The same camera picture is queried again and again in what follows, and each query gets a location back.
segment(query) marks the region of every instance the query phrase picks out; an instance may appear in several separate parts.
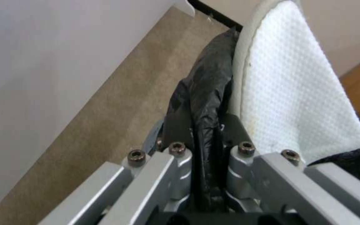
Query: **hex socket screw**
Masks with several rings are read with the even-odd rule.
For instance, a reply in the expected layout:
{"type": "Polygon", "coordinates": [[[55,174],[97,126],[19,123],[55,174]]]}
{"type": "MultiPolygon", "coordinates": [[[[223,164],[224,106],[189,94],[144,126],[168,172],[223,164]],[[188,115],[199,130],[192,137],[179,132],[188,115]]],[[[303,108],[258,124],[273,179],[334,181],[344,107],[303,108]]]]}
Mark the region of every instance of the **hex socket screw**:
{"type": "Polygon", "coordinates": [[[238,145],[238,153],[246,156],[251,157],[254,155],[255,146],[250,141],[243,141],[238,145]]]}
{"type": "Polygon", "coordinates": [[[175,157],[182,156],[186,152],[186,145],[183,142],[176,141],[169,145],[169,153],[175,157]]]}
{"type": "Polygon", "coordinates": [[[145,163],[145,152],[140,149],[135,149],[127,154],[127,162],[132,167],[140,167],[145,163]]]}
{"type": "Polygon", "coordinates": [[[293,150],[290,150],[290,149],[284,149],[281,152],[281,155],[284,158],[286,158],[288,161],[290,161],[292,164],[294,164],[295,166],[297,166],[298,163],[301,160],[300,155],[298,153],[294,152],[293,150]]]}

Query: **beige carpet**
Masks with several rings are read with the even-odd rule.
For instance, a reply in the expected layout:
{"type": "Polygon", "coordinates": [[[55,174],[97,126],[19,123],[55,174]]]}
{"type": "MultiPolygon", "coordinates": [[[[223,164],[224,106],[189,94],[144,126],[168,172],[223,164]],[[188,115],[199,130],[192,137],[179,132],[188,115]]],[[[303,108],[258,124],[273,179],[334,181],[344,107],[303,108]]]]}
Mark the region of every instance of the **beige carpet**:
{"type": "Polygon", "coordinates": [[[3,199],[0,224],[36,224],[103,162],[141,147],[177,82],[225,30],[171,8],[3,199]]]}

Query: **metal frame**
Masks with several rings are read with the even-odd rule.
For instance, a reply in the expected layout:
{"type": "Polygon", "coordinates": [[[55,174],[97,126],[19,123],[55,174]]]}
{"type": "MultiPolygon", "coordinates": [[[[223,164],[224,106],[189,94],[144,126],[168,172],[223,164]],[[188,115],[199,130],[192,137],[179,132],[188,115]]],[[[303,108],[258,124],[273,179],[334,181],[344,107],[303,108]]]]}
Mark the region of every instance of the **metal frame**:
{"type": "Polygon", "coordinates": [[[155,152],[100,224],[145,224],[156,207],[167,204],[176,170],[172,155],[155,152]]]}
{"type": "MultiPolygon", "coordinates": [[[[169,154],[169,148],[166,148],[163,152],[169,154]]],[[[193,154],[189,149],[185,149],[184,155],[176,156],[175,159],[177,161],[177,171],[170,199],[178,201],[190,194],[193,154]]]]}
{"type": "Polygon", "coordinates": [[[94,224],[131,180],[129,170],[105,162],[39,224],[94,224]]]}
{"type": "Polygon", "coordinates": [[[314,165],[305,174],[360,217],[360,181],[333,163],[314,165]]]}
{"type": "Polygon", "coordinates": [[[255,208],[271,212],[296,210],[305,221],[317,224],[360,224],[360,218],[278,153],[251,157],[239,154],[235,146],[230,152],[227,187],[237,203],[236,209],[255,208]]]}

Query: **black plastic bag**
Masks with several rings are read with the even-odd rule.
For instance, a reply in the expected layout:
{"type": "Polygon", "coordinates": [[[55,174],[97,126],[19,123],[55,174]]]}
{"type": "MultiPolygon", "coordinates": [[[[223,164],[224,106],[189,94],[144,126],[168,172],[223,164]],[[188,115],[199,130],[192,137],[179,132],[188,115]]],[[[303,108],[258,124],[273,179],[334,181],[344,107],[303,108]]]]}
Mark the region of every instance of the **black plastic bag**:
{"type": "Polygon", "coordinates": [[[190,74],[174,91],[166,117],[187,108],[194,136],[192,192],[198,209],[221,211],[222,190],[217,177],[224,152],[216,148],[219,118],[227,111],[232,90],[232,62],[238,33],[235,29],[216,36],[201,52],[190,74]]]}

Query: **white wall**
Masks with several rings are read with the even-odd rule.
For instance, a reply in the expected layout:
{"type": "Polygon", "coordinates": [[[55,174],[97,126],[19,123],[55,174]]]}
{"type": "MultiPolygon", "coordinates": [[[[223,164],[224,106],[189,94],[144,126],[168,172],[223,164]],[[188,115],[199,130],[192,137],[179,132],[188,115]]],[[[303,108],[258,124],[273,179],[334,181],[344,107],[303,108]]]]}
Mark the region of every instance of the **white wall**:
{"type": "Polygon", "coordinates": [[[0,0],[0,201],[174,0],[0,0]]]}
{"type": "MultiPolygon", "coordinates": [[[[244,24],[260,0],[200,0],[244,24]]],[[[300,0],[306,20],[338,76],[360,63],[360,0],[300,0]]]]}

